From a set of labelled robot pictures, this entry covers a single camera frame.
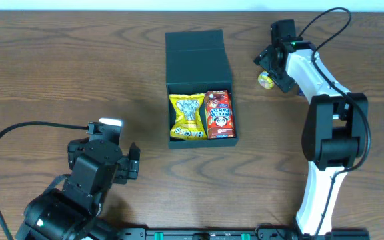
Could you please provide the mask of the yellow candy tube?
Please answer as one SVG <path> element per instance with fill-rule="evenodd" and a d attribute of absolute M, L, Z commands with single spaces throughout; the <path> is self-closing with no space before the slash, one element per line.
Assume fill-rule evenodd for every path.
<path fill-rule="evenodd" d="M 258 78 L 259 84 L 265 89 L 272 89 L 275 85 L 274 81 L 269 77 L 268 72 L 262 71 Z"/>

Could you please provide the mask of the yellow Hacks candy bag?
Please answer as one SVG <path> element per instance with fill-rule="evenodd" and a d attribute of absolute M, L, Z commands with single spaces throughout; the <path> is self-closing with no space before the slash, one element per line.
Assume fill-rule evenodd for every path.
<path fill-rule="evenodd" d="M 204 97 L 204 93 L 169 95 L 176 114 L 170 137 L 186 141 L 206 140 L 207 134 L 199 113 Z"/>

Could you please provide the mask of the red Hello Panda box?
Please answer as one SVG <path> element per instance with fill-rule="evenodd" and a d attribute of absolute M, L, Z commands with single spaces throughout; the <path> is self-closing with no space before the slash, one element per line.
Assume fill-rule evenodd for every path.
<path fill-rule="evenodd" d="M 204 103 L 207 137 L 209 139 L 235 137 L 233 108 L 228 90 L 206 92 Z"/>

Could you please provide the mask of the black box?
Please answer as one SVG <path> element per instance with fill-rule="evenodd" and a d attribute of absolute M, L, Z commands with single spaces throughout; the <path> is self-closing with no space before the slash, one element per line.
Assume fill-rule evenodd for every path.
<path fill-rule="evenodd" d="M 165 34 L 167 93 L 192 95 L 226 90 L 235 104 L 222 30 Z"/>

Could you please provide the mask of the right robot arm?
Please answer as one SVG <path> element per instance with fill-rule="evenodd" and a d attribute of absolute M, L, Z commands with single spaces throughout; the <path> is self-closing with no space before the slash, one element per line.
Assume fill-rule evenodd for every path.
<path fill-rule="evenodd" d="M 298 86 L 309 102 L 301 137 L 308 176 L 295 230 L 288 239 L 369 239 L 365 229 L 334 229 L 331 217 L 341 184 L 369 151 L 368 100 L 342 86 L 318 48 L 296 34 L 292 19 L 271 24 L 271 44 L 254 60 L 287 93 Z"/>

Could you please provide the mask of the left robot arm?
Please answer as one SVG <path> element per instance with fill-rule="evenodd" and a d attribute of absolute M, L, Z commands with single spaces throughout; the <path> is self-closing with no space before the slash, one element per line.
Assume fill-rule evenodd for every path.
<path fill-rule="evenodd" d="M 114 183 L 125 184 L 139 172 L 140 149 L 127 155 L 119 134 L 91 135 L 67 146 L 70 174 L 60 175 L 25 208 L 16 239 L 117 239 L 118 231 L 100 219 Z"/>

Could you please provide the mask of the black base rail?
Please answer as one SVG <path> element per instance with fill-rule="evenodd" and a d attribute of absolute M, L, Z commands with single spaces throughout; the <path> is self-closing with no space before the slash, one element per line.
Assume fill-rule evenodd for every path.
<path fill-rule="evenodd" d="M 120 229 L 118 240 L 310 240 L 297 229 L 260 224 L 256 229 Z"/>

